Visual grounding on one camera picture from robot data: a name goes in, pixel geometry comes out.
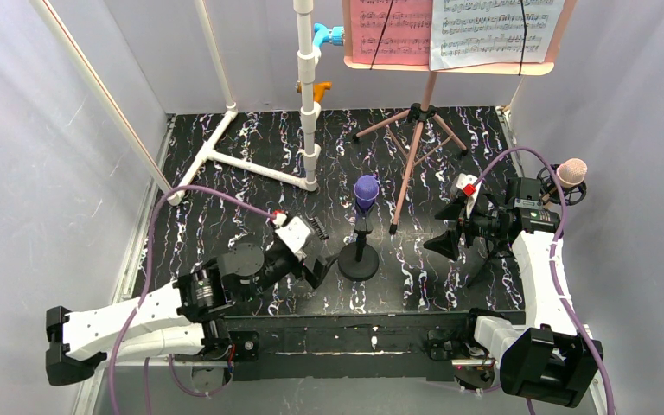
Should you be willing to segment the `purple microphone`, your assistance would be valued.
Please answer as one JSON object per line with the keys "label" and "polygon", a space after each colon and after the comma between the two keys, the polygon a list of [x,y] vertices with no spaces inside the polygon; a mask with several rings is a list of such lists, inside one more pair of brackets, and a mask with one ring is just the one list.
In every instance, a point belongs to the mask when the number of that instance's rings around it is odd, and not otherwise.
{"label": "purple microphone", "polygon": [[373,206],[380,192],[378,180],[371,175],[358,178],[354,184],[355,208],[360,215],[365,215]]}

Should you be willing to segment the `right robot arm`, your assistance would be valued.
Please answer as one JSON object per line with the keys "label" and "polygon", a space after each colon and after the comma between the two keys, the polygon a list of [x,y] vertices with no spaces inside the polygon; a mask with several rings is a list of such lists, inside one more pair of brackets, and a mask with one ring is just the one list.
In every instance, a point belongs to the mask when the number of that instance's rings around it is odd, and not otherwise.
{"label": "right robot arm", "polygon": [[459,244],[482,238],[513,254],[525,299],[525,321],[512,323],[502,313],[472,309],[451,332],[433,329],[425,341],[434,361],[461,359],[478,348],[494,365],[503,392],[564,407],[576,407],[597,374],[601,342],[588,342],[567,309],[572,305],[555,241],[561,219],[543,207],[540,181],[508,181],[505,202],[489,211],[480,202],[476,176],[461,174],[453,200],[437,213],[447,230],[424,247],[447,259],[459,256]]}

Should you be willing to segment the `black round-base mic stand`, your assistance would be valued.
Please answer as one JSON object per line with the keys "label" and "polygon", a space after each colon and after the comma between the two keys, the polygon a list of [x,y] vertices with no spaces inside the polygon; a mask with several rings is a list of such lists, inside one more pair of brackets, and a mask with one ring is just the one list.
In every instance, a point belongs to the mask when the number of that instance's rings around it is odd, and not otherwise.
{"label": "black round-base mic stand", "polygon": [[340,273],[353,282],[365,282],[379,270],[380,255],[367,243],[367,236],[373,231],[371,214],[375,201],[357,201],[355,204],[355,241],[345,245],[338,257]]}

